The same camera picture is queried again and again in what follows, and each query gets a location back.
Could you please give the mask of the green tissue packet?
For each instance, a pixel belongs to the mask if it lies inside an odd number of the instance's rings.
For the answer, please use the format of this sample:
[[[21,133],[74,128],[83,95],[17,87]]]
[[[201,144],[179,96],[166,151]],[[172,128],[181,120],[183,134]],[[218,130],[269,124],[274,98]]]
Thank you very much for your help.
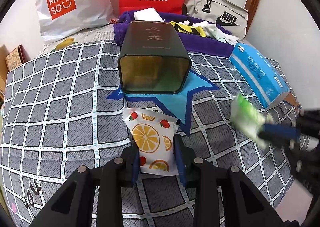
[[[258,133],[264,124],[274,123],[271,115],[263,116],[245,97],[237,94],[231,103],[230,120],[262,149],[267,147],[267,142],[259,138]]]

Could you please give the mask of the fruit print packet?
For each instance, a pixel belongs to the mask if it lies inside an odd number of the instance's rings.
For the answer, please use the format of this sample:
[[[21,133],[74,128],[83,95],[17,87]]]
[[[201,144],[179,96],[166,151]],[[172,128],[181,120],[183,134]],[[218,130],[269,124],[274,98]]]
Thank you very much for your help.
[[[174,135],[177,119],[141,108],[123,109],[123,122],[138,146],[141,173],[176,176]]]

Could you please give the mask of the white foam block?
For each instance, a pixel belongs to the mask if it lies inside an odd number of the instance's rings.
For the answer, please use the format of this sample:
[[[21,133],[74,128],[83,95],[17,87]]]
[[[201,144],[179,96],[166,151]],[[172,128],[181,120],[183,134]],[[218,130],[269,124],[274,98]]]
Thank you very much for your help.
[[[153,7],[135,11],[133,15],[137,21],[163,22],[163,19]]]

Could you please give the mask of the blue tissue pack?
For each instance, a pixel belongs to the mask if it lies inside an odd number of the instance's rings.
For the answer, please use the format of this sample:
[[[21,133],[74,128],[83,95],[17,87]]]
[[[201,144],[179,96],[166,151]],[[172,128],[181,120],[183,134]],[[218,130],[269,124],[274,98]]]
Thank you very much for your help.
[[[229,61],[239,71],[265,109],[279,105],[289,87],[271,63],[254,47],[237,43]]]

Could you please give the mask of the checkered grey bed sheet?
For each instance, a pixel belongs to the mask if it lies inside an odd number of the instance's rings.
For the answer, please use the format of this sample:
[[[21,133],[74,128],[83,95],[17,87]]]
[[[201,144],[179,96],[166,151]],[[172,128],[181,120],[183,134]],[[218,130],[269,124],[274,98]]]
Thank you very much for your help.
[[[151,101],[108,97],[119,85],[114,41],[77,44],[44,54],[7,76],[2,111],[1,187],[16,226],[28,226],[46,202],[80,165],[104,165],[129,146],[122,120],[125,107],[160,112]],[[265,110],[227,58],[189,54],[192,69],[217,85],[193,95],[186,146],[213,165],[236,165],[272,206],[293,178],[283,152],[258,147],[230,123],[230,104],[244,95],[263,115],[280,124],[296,116],[286,103]]]

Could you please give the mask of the purple towel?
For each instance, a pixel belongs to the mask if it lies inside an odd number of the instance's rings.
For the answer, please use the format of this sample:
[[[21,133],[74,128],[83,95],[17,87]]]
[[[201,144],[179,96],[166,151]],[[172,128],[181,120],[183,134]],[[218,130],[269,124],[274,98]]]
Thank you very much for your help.
[[[119,46],[122,46],[123,44],[123,40],[129,24],[135,20],[134,13],[135,10],[123,12],[119,17],[119,23],[113,24],[114,41]],[[202,19],[176,13],[158,12],[158,14],[162,19],[164,19],[165,22],[184,22],[186,20],[189,20],[189,22],[191,23],[200,23],[203,21]],[[184,32],[178,32],[178,35],[182,43],[184,44],[185,49],[188,51],[195,51],[207,55],[228,58],[234,49],[234,45],[223,43],[213,38],[205,38],[187,34]]]

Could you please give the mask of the dark green tea tin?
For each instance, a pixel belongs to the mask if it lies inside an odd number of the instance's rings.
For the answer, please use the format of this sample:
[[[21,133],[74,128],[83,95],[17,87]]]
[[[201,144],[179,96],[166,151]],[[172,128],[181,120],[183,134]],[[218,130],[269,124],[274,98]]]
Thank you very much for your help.
[[[183,89],[191,60],[170,23],[133,21],[121,45],[118,71],[128,94],[176,94]]]

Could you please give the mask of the beige Nike bag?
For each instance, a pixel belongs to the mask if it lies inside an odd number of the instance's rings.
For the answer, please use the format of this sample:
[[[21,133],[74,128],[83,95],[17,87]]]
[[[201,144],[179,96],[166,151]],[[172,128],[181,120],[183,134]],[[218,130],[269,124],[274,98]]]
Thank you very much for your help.
[[[246,35],[248,11],[228,0],[184,0],[189,16],[219,24],[234,36]]]

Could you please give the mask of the wooden headboard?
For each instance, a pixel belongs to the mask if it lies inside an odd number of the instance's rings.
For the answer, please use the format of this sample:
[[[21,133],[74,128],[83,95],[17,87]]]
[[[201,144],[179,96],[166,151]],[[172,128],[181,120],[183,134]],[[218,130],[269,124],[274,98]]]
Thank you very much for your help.
[[[0,87],[1,87],[1,102],[4,102],[5,97],[5,86],[8,74],[7,63],[5,57],[7,56],[8,51],[4,45],[1,46],[0,50]]]

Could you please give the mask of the patterned brown book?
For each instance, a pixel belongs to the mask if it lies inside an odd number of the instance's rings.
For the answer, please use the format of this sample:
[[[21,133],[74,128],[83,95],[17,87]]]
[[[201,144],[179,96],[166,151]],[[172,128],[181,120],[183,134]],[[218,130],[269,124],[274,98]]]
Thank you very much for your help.
[[[20,44],[14,50],[12,50],[6,57],[5,62],[9,72],[18,68],[25,63],[25,56],[23,52],[23,46]]]

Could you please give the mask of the white Miniso plastic bag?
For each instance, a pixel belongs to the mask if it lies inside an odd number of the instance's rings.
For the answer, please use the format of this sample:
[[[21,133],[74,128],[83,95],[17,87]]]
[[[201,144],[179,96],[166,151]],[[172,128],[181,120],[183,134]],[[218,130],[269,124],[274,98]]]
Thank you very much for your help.
[[[110,0],[37,0],[36,11],[45,44],[116,20]]]

